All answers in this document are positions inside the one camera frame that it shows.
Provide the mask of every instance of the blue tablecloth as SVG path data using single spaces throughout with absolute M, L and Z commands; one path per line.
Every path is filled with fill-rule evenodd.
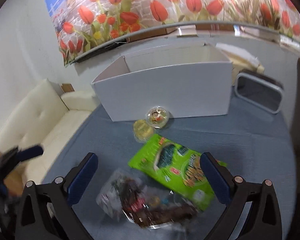
M 294 212 L 296 170 L 290 135 L 280 113 L 268 114 L 233 96 L 228 115 L 173 119 L 158 132 L 188 148 L 211 152 L 216 159 L 228 163 L 233 175 L 240 175 L 246 181 L 261 183 L 270 179 L 278 197 L 282 237 L 285 239 Z M 168 229 L 141 229 L 125 218 L 117 222 L 96 204 L 95 198 L 101 187 L 119 167 L 139 176 L 149 185 L 160 187 L 127 165 L 141 146 L 134 139 L 132 122 L 112 122 L 104 108 L 99 106 L 71 138 L 43 182 L 50 183 L 57 176 L 65 176 L 88 152 L 94 152 L 99 158 L 98 170 L 73 209 L 95 240 L 204 239 L 225 207 L 216 198 L 191 222 L 189 235 Z M 248 210 L 246 204 L 243 214 L 246 215 Z M 241 216 L 238 225 L 243 225 L 244 220 L 245 217 Z M 237 237 L 240 229 L 234 230 L 232 239 Z

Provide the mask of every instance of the floral wallpaper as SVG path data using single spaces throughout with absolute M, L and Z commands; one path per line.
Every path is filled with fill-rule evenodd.
M 45 0 L 64 64 L 127 33 L 186 21 L 261 25 L 300 42 L 300 14 L 290 0 Z

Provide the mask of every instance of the snack bag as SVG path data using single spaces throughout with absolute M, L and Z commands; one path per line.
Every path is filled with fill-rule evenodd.
M 214 193 L 200 168 L 201 153 L 174 143 L 158 134 L 129 161 L 138 169 L 169 189 L 205 210 Z M 221 166 L 226 163 L 218 161 Z
M 119 221 L 125 214 L 130 222 L 148 229 L 186 229 L 186 222 L 198 212 L 180 195 L 168 189 L 148 187 L 120 169 L 104 184 L 96 201 L 111 218 Z

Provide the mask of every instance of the white leather couch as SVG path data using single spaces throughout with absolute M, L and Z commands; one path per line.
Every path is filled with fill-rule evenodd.
M 45 79 L 18 104 L 0 130 L 0 152 L 42 144 L 42 156 L 17 168 L 24 184 L 28 180 L 40 184 L 66 143 L 99 104 L 93 92 L 69 92 L 60 98 Z

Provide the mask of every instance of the round plastic cup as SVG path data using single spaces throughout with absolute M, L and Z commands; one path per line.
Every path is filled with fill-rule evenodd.
M 169 112 L 160 106 L 151 108 L 146 114 L 147 123 L 154 128 L 163 128 L 168 120 Z
M 137 120 L 133 123 L 133 133 L 137 142 L 146 142 L 155 133 L 155 129 L 145 120 Z

